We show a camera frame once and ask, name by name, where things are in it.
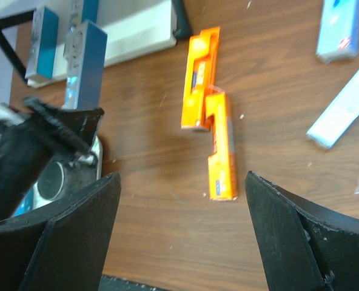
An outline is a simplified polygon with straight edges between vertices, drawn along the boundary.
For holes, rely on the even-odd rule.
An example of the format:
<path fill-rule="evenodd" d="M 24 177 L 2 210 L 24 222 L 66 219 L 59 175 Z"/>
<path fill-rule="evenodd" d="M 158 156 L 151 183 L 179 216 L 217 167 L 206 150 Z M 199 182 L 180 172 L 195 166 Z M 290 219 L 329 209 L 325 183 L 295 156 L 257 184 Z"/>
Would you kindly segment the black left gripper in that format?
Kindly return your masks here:
<path fill-rule="evenodd" d="M 22 123 L 0 118 L 0 290 L 97 290 L 121 196 L 118 173 L 9 217 L 55 152 L 90 154 L 104 110 L 61 109 L 34 96 L 22 103 L 32 110 Z"/>

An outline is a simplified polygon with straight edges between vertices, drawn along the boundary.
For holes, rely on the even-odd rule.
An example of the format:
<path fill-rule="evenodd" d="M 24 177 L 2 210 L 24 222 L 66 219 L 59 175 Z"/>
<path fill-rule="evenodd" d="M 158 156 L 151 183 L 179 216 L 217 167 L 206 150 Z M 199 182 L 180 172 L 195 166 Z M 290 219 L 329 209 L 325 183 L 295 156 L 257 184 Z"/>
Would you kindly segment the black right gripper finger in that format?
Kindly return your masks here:
<path fill-rule="evenodd" d="M 252 171 L 245 190 L 269 290 L 359 290 L 359 219 Z"/>

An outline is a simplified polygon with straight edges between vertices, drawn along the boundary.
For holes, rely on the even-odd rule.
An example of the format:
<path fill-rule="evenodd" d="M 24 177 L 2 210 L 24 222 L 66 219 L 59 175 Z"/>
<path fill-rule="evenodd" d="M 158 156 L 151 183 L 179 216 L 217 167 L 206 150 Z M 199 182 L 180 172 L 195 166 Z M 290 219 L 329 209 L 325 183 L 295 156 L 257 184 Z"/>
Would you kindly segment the orange toothpaste box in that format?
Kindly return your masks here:
<path fill-rule="evenodd" d="M 205 98 L 215 84 L 216 58 L 220 44 L 220 28 L 202 30 L 190 37 L 183 94 L 181 128 L 209 130 Z"/>
<path fill-rule="evenodd" d="M 206 97 L 206 117 L 211 122 L 213 154 L 208 157 L 209 198 L 234 201 L 238 197 L 235 145 L 230 99 L 224 91 Z"/>

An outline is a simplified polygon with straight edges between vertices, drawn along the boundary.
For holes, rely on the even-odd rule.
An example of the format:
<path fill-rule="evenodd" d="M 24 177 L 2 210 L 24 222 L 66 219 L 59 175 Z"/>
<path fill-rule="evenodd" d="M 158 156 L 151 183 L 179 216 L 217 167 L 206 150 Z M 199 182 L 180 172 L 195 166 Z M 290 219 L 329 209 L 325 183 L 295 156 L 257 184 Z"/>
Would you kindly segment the silver blue toothpaste box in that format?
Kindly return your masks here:
<path fill-rule="evenodd" d="M 58 23 L 58 15 L 44 5 L 34 11 L 26 79 L 34 82 L 47 82 L 52 79 Z"/>
<path fill-rule="evenodd" d="M 72 0 L 68 31 L 73 31 L 85 20 L 96 23 L 99 0 Z"/>

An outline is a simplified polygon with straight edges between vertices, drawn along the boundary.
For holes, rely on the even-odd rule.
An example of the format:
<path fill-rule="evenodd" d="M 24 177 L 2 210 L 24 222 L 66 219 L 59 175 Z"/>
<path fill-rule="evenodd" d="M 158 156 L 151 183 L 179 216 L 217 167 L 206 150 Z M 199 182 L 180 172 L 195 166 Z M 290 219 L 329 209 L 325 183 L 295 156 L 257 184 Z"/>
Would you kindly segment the metallic blue toothpaste box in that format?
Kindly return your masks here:
<path fill-rule="evenodd" d="M 65 109 L 90 109 L 99 105 L 106 45 L 107 34 L 89 20 L 67 34 Z M 100 179 L 102 152 L 101 141 L 94 138 L 89 155 L 70 162 L 52 159 L 27 192 L 14 216 L 40 208 L 62 198 L 67 192 Z"/>

